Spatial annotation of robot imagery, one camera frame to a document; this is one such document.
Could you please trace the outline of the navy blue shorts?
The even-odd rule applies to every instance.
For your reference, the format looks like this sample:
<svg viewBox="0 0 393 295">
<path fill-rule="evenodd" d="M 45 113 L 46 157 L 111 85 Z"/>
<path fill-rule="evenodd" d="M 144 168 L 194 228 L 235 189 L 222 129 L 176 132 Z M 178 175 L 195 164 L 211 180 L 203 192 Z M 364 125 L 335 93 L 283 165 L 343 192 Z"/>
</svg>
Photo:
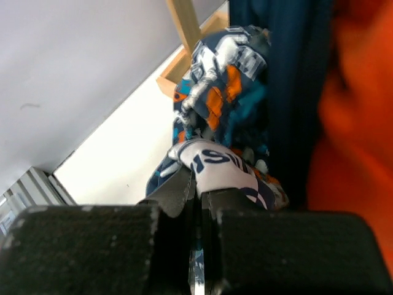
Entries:
<svg viewBox="0 0 393 295">
<path fill-rule="evenodd" d="M 291 207 L 306 203 L 306 180 L 321 128 L 317 105 L 327 72 L 333 1 L 230 1 L 230 24 L 271 31 L 268 56 L 269 171 Z"/>
</svg>

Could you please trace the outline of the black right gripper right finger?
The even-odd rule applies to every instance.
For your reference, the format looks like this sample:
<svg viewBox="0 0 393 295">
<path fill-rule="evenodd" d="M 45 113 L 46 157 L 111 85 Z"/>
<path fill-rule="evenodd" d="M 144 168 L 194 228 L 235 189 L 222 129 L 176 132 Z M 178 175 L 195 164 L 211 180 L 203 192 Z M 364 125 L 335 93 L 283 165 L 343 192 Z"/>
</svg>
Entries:
<svg viewBox="0 0 393 295">
<path fill-rule="evenodd" d="M 347 213 L 268 211 L 236 189 L 201 197 L 207 294 L 391 294 L 376 238 Z"/>
</svg>

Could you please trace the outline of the colourful graphic print shorts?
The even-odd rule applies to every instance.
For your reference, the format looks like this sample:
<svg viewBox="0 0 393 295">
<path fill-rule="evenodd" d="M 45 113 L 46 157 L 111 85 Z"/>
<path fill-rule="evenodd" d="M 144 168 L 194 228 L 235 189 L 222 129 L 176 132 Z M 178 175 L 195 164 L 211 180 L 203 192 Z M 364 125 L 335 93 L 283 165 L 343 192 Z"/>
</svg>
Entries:
<svg viewBox="0 0 393 295">
<path fill-rule="evenodd" d="M 266 118 L 261 106 L 266 87 L 270 33 L 254 25 L 229 26 L 198 41 L 189 72 L 174 98 L 172 145 L 146 186 L 146 197 L 180 168 L 195 175 L 193 242 L 189 259 L 204 264 L 201 197 L 236 189 L 268 211 L 286 210 L 289 198 L 268 174 Z M 204 266 L 200 269 L 204 275 Z"/>
</svg>

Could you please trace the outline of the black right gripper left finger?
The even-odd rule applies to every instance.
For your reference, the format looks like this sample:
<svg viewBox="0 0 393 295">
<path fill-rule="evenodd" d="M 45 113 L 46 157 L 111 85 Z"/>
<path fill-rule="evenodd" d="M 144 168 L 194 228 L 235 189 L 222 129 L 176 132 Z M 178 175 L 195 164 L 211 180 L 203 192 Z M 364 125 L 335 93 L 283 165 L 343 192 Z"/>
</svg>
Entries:
<svg viewBox="0 0 393 295">
<path fill-rule="evenodd" d="M 132 206 L 36 206 L 1 245 L 2 294 L 190 294 L 195 175 Z"/>
</svg>

